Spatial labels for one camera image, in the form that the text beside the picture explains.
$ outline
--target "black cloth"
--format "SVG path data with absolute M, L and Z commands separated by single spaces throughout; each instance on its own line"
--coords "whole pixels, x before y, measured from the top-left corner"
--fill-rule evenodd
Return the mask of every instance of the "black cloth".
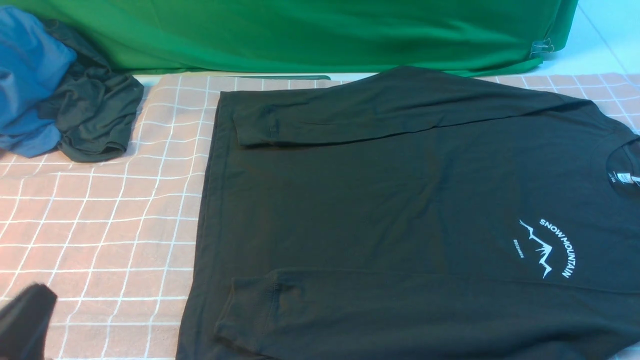
M 640 140 L 401 67 L 222 93 L 177 359 L 606 359 L 640 341 Z
M 111 71 L 109 63 L 75 30 L 58 20 L 43 20 L 45 30 L 77 53 L 60 85 L 37 105 L 43 119 L 56 119 L 62 133 L 58 148 L 77 162 L 121 156 L 144 86 L 132 75 Z
M 28 286 L 0 309 L 0 359 L 42 360 L 58 296 L 46 285 Z

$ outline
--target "pink grid mat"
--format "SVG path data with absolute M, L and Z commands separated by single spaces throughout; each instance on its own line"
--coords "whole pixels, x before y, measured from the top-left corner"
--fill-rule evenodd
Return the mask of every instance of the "pink grid mat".
M 486 79 L 587 97 L 640 129 L 640 75 Z M 220 91 L 339 84 L 165 76 L 147 89 L 123 158 L 79 164 L 59 152 L 0 153 L 0 306 L 43 282 L 60 297 L 47 356 L 173 358 Z M 640 346 L 619 357 L 640 359 Z

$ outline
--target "printed logo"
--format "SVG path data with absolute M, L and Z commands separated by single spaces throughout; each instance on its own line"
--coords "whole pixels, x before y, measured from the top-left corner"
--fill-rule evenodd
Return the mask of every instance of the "printed logo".
M 538 262 L 540 265 L 542 265 L 545 268 L 545 274 L 542 275 L 542 278 L 544 279 L 545 276 L 547 276 L 547 274 L 549 274 L 549 272 L 553 269 L 551 269 L 551 266 L 549 266 L 547 264 L 547 258 L 549 257 L 549 254 L 551 254 L 551 250 L 553 250 L 554 248 L 551 247 L 551 245 L 545 243 L 544 241 L 538 239 L 535 235 L 533 235 L 533 228 L 525 223 L 522 222 L 522 220 L 520 220 L 520 225 L 526 227 L 529 230 L 529 239 L 530 240 L 535 240 L 538 243 L 540 243 L 540 245 L 542 245 L 542 247 L 536 251 L 540 251 L 540 255 L 541 255 L 541 259 Z
M 553 268 L 547 263 L 547 260 L 552 254 L 554 247 L 549 245 L 549 243 L 542 241 L 539 237 L 536 236 L 535 232 L 539 234 L 540 230 L 535 231 L 532 226 L 525 224 L 525 222 L 523 222 L 522 220 L 520 220 L 520 225 L 528 230 L 529 239 L 535 241 L 540 245 L 540 248 L 536 249 L 536 252 L 540 253 L 540 261 L 538 262 L 538 264 L 540 264 L 545 269 L 545 272 L 542 275 L 542 278 L 544 279 L 551 271 L 553 271 Z M 551 224 L 545 219 L 540 219 L 540 225 L 546 227 L 549 231 L 551 231 L 551 233 L 555 235 L 559 241 L 561 241 L 562 246 L 564 246 L 564 249 L 566 250 L 566 266 L 562 271 L 562 275 L 568 279 L 573 274 L 573 269 L 575 269 L 575 251 L 573 250 L 573 245 L 566 237 L 566 235 L 564 235 L 564 233 L 554 224 Z M 520 255 L 521 258 L 524 258 L 526 254 L 526 245 L 523 245 L 524 243 L 518 243 L 518 240 L 513 240 L 513 243 L 516 247 L 516 250 L 518 251 L 518 255 Z M 556 254 L 554 255 L 555 259 L 558 256 L 557 251 L 554 252 L 554 254 Z

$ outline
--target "black long-sleeve shirt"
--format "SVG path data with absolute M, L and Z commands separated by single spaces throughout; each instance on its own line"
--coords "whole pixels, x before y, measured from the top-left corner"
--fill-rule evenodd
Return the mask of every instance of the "black long-sleeve shirt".
M 605 359 L 640 341 L 640 140 L 402 67 L 223 93 L 178 359 Z

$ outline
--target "white grid line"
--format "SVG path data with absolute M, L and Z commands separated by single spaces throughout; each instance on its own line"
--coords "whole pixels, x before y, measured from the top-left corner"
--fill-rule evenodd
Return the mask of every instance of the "white grid line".
M 166 244 L 169 241 L 159 241 L 159 240 L 131 240 L 131 241 L 108 241 L 105 245 L 118 245 L 118 244 L 132 244 L 134 242 L 137 243 L 149 243 L 149 244 Z M 180 241 L 180 244 L 195 244 L 195 241 Z M 80 243 L 80 244 L 67 244 L 67 247 L 91 247 L 98 246 L 99 243 Z M 0 247 L 62 247 L 63 244 L 0 244 Z M 12 272 L 14 270 L 0 270 L 0 272 Z
M 178 107 L 177 106 L 178 105 L 178 98 L 180 96 L 179 94 L 180 94 L 180 83 L 181 82 L 182 82 L 182 76 L 178 78 L 178 89 L 176 89 L 176 91 L 175 91 L 175 107 L 173 108 L 173 122 L 175 122 L 175 118 L 176 118 L 176 114 L 177 114 L 176 110 L 177 110 L 177 107 Z M 172 135 L 173 135 L 173 126 L 170 128 L 169 139 L 171 139 Z M 168 149 L 169 149 L 169 142 L 167 142 L 166 146 L 164 147 L 163 158 L 160 161 L 160 167 L 158 168 L 158 178 L 156 179 L 156 185 L 154 186 L 154 189 L 153 189 L 153 192 L 152 192 L 152 197 L 153 197 L 153 194 L 156 193 L 157 187 L 160 184 L 160 175 L 162 174 L 164 160 L 165 160 L 165 157 L 166 157 Z M 145 211 L 142 214 L 143 218 L 146 217 L 147 212 L 149 211 L 149 207 L 151 207 L 151 202 L 152 202 L 151 200 L 149 200 L 147 202 L 147 207 L 145 208 Z M 180 217 L 180 212 L 181 211 L 182 211 L 182 209 L 179 209 L 178 217 Z M 138 232 L 136 233 L 136 240 L 140 239 L 140 231 L 142 230 L 142 223 L 143 222 L 141 221 L 140 225 L 138 226 Z M 138 242 L 136 241 L 133 244 L 133 249 L 131 249 L 131 255 L 129 256 L 129 265 L 127 266 L 127 272 L 125 273 L 124 282 L 122 283 L 122 289 L 120 290 L 120 297 L 121 298 L 124 297 L 124 291 L 127 288 L 127 281 L 129 280 L 129 274 L 130 274 L 129 269 L 131 268 L 131 264 L 133 263 L 133 259 L 134 259 L 134 256 L 136 254 L 136 247 L 137 246 L 138 246 Z M 118 312 L 118 309 L 120 309 L 120 304 L 121 303 L 122 303 L 122 301 L 118 300 L 118 303 L 116 304 L 116 308 L 115 308 L 115 310 L 113 310 L 113 313 L 109 317 L 108 322 L 111 322 L 111 319 L 113 319 L 113 317 L 116 315 L 116 313 Z M 107 326 L 107 337 L 106 337 L 106 340 L 104 342 L 104 347 L 102 348 L 102 357 L 104 357 L 104 354 L 107 351 L 107 346 L 109 345 L 109 333 L 110 333 L 110 331 L 111 331 L 111 326 L 108 325 Z
M 60 176 L 56 176 L 56 183 L 54 185 L 54 188 L 58 187 L 58 181 L 59 180 L 60 180 Z M 54 199 L 55 199 L 55 197 L 52 194 L 51 195 L 51 199 L 49 200 L 49 203 L 47 205 L 47 208 L 44 211 L 44 215 L 42 215 L 42 221 L 38 224 L 38 229 L 36 230 L 36 233 L 33 235 L 33 238 L 31 239 L 31 245 L 33 245 L 33 243 L 35 242 L 36 238 L 38 237 L 38 234 L 40 233 L 40 230 L 42 229 L 42 224 L 44 223 L 44 219 L 47 218 L 47 215 L 49 214 L 49 209 L 51 209 L 51 204 L 53 203 Z M 18 265 L 18 270 L 13 275 L 13 279 L 11 279 L 11 282 L 9 283 L 9 286 L 7 286 L 6 290 L 2 294 L 2 297 L 5 297 L 6 294 L 9 292 L 9 290 L 13 287 L 13 284 L 15 283 L 16 278 L 18 278 L 18 274 L 20 273 L 20 270 L 22 270 L 22 267 L 24 266 L 24 263 L 27 260 L 27 257 L 29 256 L 29 251 L 30 250 L 31 250 L 31 247 L 28 247 L 27 251 L 24 252 L 24 256 L 22 257 L 22 261 L 20 262 L 20 265 Z
M 598 77 L 600 78 L 600 80 L 602 80 L 603 83 L 606 84 L 606 82 L 604 81 L 604 79 L 602 78 L 601 75 L 598 75 Z M 607 85 L 607 91 L 609 91 L 609 94 L 611 95 L 611 97 L 616 101 L 616 104 L 618 104 L 618 106 L 620 107 L 620 110 L 622 110 L 622 112 L 624 113 L 623 115 L 627 118 L 627 121 L 629 122 L 629 125 L 631 125 L 631 128 L 634 130 L 635 133 L 637 133 L 638 130 L 636 129 L 636 125 L 634 124 L 633 120 L 631 120 L 631 116 L 630 116 L 630 115 L 633 115 L 633 114 L 627 114 L 625 112 L 625 109 L 622 107 L 622 104 L 620 104 L 620 101 L 613 94 L 613 92 L 611 91 L 611 88 L 609 87 L 609 85 Z
M 207 76 L 207 92 L 209 91 L 209 79 L 210 79 L 210 77 Z M 237 84 L 238 84 L 237 79 L 238 78 L 236 78 L 234 90 L 237 90 Z M 208 100 L 208 98 L 205 97 L 204 98 L 205 108 L 207 107 L 207 100 Z M 204 114 L 205 114 L 205 111 L 203 109 L 202 110 L 202 114 L 200 115 L 200 121 L 201 122 L 204 119 Z M 202 123 L 200 124 L 200 126 L 198 126 L 198 134 L 197 134 L 196 138 L 200 137 L 200 130 L 201 129 L 202 129 Z M 198 152 L 198 140 L 196 140 L 196 144 L 193 147 L 193 159 L 191 160 L 191 169 L 189 170 L 190 174 L 193 173 L 193 167 L 195 166 L 195 163 L 196 163 L 195 159 L 196 159 L 197 152 Z M 182 191 L 183 194 L 185 194 L 186 191 L 187 191 L 187 187 L 189 186 L 189 180 L 190 179 L 191 179 L 191 177 L 189 177 L 187 179 L 187 181 L 184 182 L 184 189 Z M 180 208 L 178 210 L 178 217 L 180 217 L 180 215 L 182 214 L 182 208 L 184 206 L 184 199 L 185 199 L 185 196 L 183 195 L 182 199 L 180 200 Z M 163 273 L 163 276 L 162 276 L 162 280 L 160 282 L 160 294 L 159 294 L 159 296 L 162 296 L 162 292 L 164 290 L 164 280 L 166 279 L 166 273 L 168 271 L 167 269 L 169 268 L 169 262 L 171 261 L 171 255 L 172 255 L 172 252 L 173 252 L 173 247 L 175 245 L 175 239 L 176 239 L 177 236 L 178 236 L 178 227 L 176 226 L 175 229 L 173 230 L 173 237 L 172 237 L 171 245 L 169 246 L 169 252 L 168 252 L 168 254 L 166 256 L 166 262 L 164 264 L 164 273 Z M 148 330 L 148 336 L 147 336 L 147 347 L 145 349 L 145 357 L 147 357 L 149 355 L 149 348 L 151 346 L 151 335 L 152 335 L 152 326 L 151 326 L 151 324 L 153 323 L 154 318 L 156 317 L 156 314 L 158 313 L 159 309 L 160 309 L 160 300 L 158 300 L 156 302 L 156 310 L 154 311 L 154 314 L 151 316 L 151 319 L 149 320 L 149 325 L 148 325 L 149 326 L 149 330 Z
M 86 204 L 86 200 L 89 197 L 89 193 L 91 192 L 91 182 L 93 180 L 93 171 L 94 171 L 94 169 L 95 168 L 91 169 L 91 175 L 89 175 L 89 184 L 86 187 L 86 194 L 84 195 L 83 203 L 82 203 L 82 205 L 80 205 L 80 210 L 78 210 L 78 214 L 76 215 L 76 222 L 74 222 L 74 224 L 71 226 L 71 230 L 69 231 L 69 235 L 67 236 L 67 240 L 65 241 L 65 244 L 62 247 L 62 251 L 60 251 L 60 255 L 58 255 L 58 260 L 56 261 L 56 266 L 53 268 L 53 272 L 51 273 L 49 281 L 47 281 L 47 285 L 49 285 L 49 286 L 51 285 L 51 281 L 53 281 L 53 277 L 56 275 L 56 270 L 60 266 L 60 261 L 62 260 L 62 256 L 64 256 L 64 254 L 65 254 L 65 250 L 67 249 L 67 245 L 69 244 L 69 241 L 71 240 L 71 236 L 73 235 L 74 230 L 76 229 L 77 221 L 80 218 L 80 214 L 82 213 L 82 210 L 84 209 L 84 205 Z M 56 192 L 58 192 L 57 188 L 55 188 L 53 194 L 55 195 Z

